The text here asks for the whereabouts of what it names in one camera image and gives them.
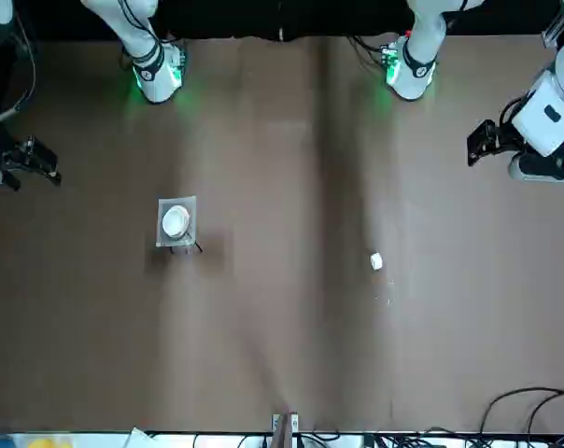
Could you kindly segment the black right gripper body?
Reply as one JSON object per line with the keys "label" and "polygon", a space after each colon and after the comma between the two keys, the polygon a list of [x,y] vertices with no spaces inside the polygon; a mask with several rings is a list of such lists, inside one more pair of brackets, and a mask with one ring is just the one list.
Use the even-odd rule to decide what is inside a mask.
{"label": "black right gripper body", "polygon": [[8,149],[2,152],[1,171],[3,184],[11,190],[19,190],[21,181],[15,175],[16,172],[35,173],[31,162],[31,150],[35,143],[34,136],[28,136],[25,140],[15,141]]}

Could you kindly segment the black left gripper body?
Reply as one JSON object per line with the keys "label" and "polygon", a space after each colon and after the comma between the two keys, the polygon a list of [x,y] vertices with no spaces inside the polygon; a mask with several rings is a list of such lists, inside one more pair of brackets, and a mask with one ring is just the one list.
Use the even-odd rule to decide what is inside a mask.
{"label": "black left gripper body", "polygon": [[492,153],[521,151],[521,135],[511,122],[493,124],[490,134],[489,148]]}

